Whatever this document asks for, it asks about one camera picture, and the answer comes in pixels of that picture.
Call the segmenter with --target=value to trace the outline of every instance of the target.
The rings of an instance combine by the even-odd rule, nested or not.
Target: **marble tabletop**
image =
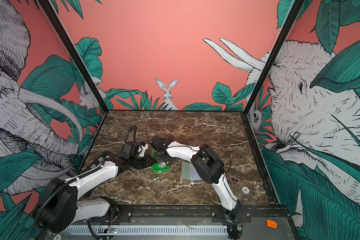
[[[263,181],[258,173],[240,113],[185,111],[110,111],[84,163],[85,169],[102,152],[115,154],[123,144],[128,129],[137,125],[136,140],[149,142],[146,126],[152,126],[160,137],[190,145],[208,144],[225,151],[232,159],[227,180],[242,204],[268,205]],[[155,133],[147,128],[151,139]],[[147,149],[151,154],[152,147]],[[215,151],[225,163],[229,158]],[[175,158],[166,172],[154,172],[151,167],[126,171],[107,180],[86,199],[107,196],[119,204],[220,204],[212,185],[181,178],[182,160]],[[232,186],[230,176],[240,181]],[[248,187],[249,194],[242,188]]]

